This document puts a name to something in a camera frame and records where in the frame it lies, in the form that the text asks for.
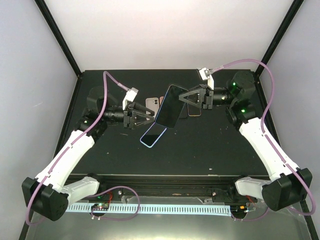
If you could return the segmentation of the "left black frame post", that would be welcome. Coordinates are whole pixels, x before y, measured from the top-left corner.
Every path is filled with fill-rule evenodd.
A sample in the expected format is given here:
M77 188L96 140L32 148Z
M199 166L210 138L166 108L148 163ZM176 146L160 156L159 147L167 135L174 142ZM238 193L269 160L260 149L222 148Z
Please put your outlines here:
M57 25L49 7L45 0L34 0L35 4L37 5L38 9L40 10L44 20L46 21L48 27L50 28L53 36L55 37L58 45L60 46L64 56L66 57L69 65L71 66L73 72L77 77L82 74L62 32L60 31L59 26Z

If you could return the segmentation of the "phone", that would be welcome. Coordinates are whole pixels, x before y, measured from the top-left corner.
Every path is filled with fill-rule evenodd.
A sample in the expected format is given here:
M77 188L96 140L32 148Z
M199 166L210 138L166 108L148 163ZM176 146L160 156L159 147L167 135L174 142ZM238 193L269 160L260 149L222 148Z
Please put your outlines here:
M162 105L163 100L164 100L164 96L161 96L161 97L159 98L159 105L160 105L160 106Z
M184 101L179 100L179 96L187 92L185 88L170 85L155 117L155 123L173 129L185 105Z
M160 100L158 97L149 97L145 99L145 107L154 112L153 117L157 116L158 110L160 108Z
M159 125L157 123L153 123L148 130L142 135L140 138L140 143L142 143L147 148L152 148L158 140L162 137L162 135L166 132L167 128Z

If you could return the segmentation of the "right black frame post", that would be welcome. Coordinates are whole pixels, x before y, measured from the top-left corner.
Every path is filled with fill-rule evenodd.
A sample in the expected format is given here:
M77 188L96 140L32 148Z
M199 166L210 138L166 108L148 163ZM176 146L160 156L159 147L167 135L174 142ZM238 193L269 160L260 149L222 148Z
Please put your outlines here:
M270 68L270 61L276 52L278 46L280 45L282 39L290 28L292 22L294 21L296 15L300 11L304 4L304 0L293 0L286 11L280 25L278 26L270 44L268 45L261 62Z

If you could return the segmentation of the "black smartphone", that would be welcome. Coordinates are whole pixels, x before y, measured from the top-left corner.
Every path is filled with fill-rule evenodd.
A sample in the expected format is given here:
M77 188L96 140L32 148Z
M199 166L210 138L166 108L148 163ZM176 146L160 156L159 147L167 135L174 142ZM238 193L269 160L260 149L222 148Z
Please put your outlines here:
M187 105L187 114L189 117L200 117L202 112L201 112L200 108L188 104Z
M188 109L185 106L179 115L179 119L186 119L187 117L188 117Z

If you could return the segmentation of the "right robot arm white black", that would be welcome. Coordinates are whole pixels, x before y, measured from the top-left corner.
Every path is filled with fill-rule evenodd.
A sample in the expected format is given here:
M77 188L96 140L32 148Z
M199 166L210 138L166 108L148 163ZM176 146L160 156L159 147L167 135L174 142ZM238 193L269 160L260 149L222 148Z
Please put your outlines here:
M250 143L268 173L268 180L238 177L227 189L228 198L238 202L244 196L254 197L278 211L310 196L312 173L290 159L264 126L264 120L256 115L250 102L256 91L254 76L238 71L226 87L215 87L209 69L200 68L197 72L205 83L180 94L178 99L203 110L226 106L229 122Z

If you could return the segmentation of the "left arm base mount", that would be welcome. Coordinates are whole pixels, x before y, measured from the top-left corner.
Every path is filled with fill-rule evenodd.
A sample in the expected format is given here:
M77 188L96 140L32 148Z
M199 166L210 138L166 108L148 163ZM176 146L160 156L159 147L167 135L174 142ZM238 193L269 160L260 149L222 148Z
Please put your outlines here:
M100 193L95 193L95 194L93 194L93 195L88 195L88 196L85 196L85 198L98 198L98 199L103 199L106 195L112 195L113 194L113 191L114 190L120 190L120 189L122 189L122 188L124 188L124 186L122 186L122 185L119 185L119 186L114 186L114 187L111 187L111 188L109 188L109 189L106 189L106 190L104 190L104 191L102 191L102 192L100 192Z

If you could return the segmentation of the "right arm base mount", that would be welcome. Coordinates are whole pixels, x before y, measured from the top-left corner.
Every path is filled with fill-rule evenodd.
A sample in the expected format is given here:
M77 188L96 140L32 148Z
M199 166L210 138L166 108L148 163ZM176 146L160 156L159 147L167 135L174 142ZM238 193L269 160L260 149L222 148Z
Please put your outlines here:
M211 197L216 202L224 203L257 203L258 200L252 196L240 195L233 187L211 188Z

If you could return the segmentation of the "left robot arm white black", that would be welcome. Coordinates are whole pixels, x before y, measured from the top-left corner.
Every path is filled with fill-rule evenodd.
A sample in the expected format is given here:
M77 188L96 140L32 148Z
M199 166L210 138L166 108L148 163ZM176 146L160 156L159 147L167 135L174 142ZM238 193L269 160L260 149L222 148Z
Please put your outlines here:
M90 90L86 108L69 139L59 153L35 178L22 182L22 192L28 211L57 221L67 208L84 198L103 199L108 192L101 178L93 173L71 184L66 181L82 157L103 136L109 124L120 123L134 129L152 123L157 114L154 107L147 108L134 101L138 91L131 88L122 105L108 105L110 97L103 86Z

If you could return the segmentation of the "black frame post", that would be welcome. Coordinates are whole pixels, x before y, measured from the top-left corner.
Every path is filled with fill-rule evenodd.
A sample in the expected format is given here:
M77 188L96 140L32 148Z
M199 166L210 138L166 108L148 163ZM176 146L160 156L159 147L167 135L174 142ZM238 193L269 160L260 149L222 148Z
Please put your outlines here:
M290 28L292 22L294 21L296 15L300 11L304 4L304 0L293 0L286 11L280 25L278 26L270 44L268 45L261 62L270 68L270 61L276 52L278 46L280 45L282 39Z
M58 45L60 46L64 56L66 57L69 65L71 66L73 72L77 77L82 74L62 32L60 31L59 26L57 25L49 7L45 0L34 0L35 4L37 5L38 9L40 10L44 20L46 21L48 27L50 28L53 36L55 37Z

